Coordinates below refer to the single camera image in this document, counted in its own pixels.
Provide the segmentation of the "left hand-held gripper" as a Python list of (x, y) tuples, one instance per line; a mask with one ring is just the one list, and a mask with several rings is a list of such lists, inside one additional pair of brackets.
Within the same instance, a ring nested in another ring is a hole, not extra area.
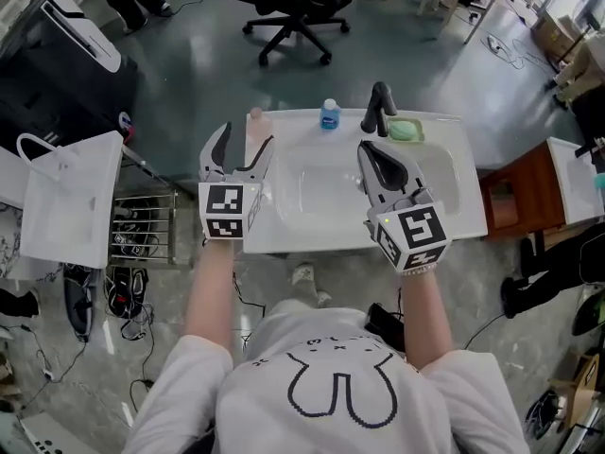
[(263, 180), (274, 152), (271, 135), (248, 166), (225, 175), (223, 166), (231, 131), (231, 122), (222, 125), (199, 154), (199, 217), (205, 237), (211, 240), (246, 237), (261, 209)]

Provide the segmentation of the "small beige bottle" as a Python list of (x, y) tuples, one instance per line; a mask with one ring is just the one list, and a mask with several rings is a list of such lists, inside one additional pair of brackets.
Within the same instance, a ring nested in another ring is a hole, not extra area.
[(246, 130), (249, 142), (262, 144), (272, 135), (272, 122), (260, 107), (254, 107), (249, 112)]

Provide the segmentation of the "person's right forearm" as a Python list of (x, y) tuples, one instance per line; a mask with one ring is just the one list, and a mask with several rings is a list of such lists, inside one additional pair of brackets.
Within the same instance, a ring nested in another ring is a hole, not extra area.
[(426, 271), (402, 277), (407, 361), (422, 370), (455, 349), (436, 275)]

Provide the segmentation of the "person's left forearm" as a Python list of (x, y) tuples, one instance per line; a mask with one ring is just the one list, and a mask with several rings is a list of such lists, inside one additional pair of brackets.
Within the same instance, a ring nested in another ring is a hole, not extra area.
[(203, 339), (232, 357), (234, 247), (229, 240), (209, 240), (198, 262), (185, 310), (182, 335)]

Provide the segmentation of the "blue hand soap bottle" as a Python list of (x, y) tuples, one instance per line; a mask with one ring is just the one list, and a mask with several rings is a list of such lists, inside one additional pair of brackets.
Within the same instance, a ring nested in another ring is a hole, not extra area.
[(333, 131), (338, 128), (341, 109), (332, 98), (326, 98), (320, 108), (320, 128)]

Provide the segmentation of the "white washbasin sink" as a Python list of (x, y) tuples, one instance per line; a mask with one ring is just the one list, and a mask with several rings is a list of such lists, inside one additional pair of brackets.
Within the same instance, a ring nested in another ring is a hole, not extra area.
[[(244, 240), (245, 253), (306, 253), (370, 248), (364, 225), (370, 206), (358, 188), (356, 149), (367, 134), (362, 109), (344, 109), (337, 129), (320, 126), (320, 110), (262, 113), (272, 155), (261, 209)], [(475, 161), (462, 120), (441, 113), (400, 111), (422, 126), (421, 143), (394, 143), (419, 165), (445, 210), (453, 239), (481, 237), (487, 223)]]

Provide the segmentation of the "green soap dish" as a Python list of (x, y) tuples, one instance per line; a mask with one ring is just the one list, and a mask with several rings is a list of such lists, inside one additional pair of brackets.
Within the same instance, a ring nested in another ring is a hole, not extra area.
[(388, 121), (388, 138), (401, 143), (422, 143), (424, 129), (422, 122), (415, 118), (393, 117)]

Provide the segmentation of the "brown wooden cabinet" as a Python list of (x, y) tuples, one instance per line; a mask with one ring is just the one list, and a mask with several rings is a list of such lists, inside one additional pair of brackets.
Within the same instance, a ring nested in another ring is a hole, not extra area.
[(565, 224), (562, 192), (548, 143), (479, 180), (488, 238), (514, 238)]

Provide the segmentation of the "black waist pack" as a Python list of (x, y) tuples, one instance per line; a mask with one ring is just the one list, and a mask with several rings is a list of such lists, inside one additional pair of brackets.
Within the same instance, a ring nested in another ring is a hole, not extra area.
[(365, 329), (380, 337), (396, 351), (400, 353), (406, 351), (405, 325), (400, 316), (387, 312), (378, 303), (373, 303), (368, 309)]

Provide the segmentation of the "black devices on floor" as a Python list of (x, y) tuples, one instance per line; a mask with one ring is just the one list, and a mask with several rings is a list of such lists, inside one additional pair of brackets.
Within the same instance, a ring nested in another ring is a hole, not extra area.
[(115, 267), (106, 275), (101, 270), (66, 264), (62, 272), (68, 321), (80, 342), (87, 342), (91, 335), (99, 281), (109, 315), (124, 321), (120, 327), (122, 338), (139, 341), (147, 335), (146, 328), (153, 322), (153, 312), (146, 303), (148, 275), (145, 269)]

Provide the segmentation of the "white washbasin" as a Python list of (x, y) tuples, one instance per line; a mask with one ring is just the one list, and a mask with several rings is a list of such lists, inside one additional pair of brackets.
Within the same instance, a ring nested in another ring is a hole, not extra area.
[[(71, 144), (79, 157), (74, 167), (61, 167), (51, 182), (29, 169), (23, 208), (20, 255), (103, 269), (108, 264), (110, 219), (123, 138), (110, 131)], [(48, 171), (58, 160), (45, 148), (25, 141), (30, 160)]]

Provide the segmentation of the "white cabinet basin top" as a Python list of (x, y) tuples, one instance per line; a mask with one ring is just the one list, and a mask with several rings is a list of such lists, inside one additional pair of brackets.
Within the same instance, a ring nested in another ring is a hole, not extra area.
[(602, 189), (595, 185), (596, 168), (591, 158), (576, 156), (579, 145), (556, 137), (546, 139), (559, 184), (566, 225), (605, 214)]

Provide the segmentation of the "white faucet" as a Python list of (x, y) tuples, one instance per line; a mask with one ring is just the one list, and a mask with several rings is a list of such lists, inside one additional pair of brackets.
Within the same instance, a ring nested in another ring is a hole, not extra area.
[[(58, 160), (58, 170), (57, 171), (48, 171), (43, 167), (40, 167), (34, 164), (28, 155), (25, 153), (23, 149), (23, 143), (25, 141), (30, 141), (36, 144), (39, 147), (45, 148), (49, 154), (53, 154)], [(19, 157), (26, 163), (26, 165), (38, 173), (39, 175), (45, 176), (48, 180), (54, 183), (58, 183), (61, 178), (60, 170), (61, 167), (74, 167), (77, 166), (80, 162), (79, 157), (71, 150), (64, 147), (55, 147), (51, 144), (48, 144), (42, 138), (28, 132), (21, 133), (16, 139), (16, 148)]]

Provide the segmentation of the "cardboard boxes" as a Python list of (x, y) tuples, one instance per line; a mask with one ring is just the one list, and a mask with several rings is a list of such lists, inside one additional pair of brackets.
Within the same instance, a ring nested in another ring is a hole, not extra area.
[(581, 35), (577, 24), (568, 16), (553, 17), (544, 11), (531, 27), (533, 42), (548, 56), (558, 60)]

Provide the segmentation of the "person's white printed shirt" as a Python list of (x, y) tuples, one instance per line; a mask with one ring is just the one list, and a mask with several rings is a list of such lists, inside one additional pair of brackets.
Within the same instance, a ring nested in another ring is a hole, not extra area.
[(495, 357), (452, 351), (416, 369), (349, 308), (278, 313), (234, 364), (179, 339), (124, 454), (529, 454)]

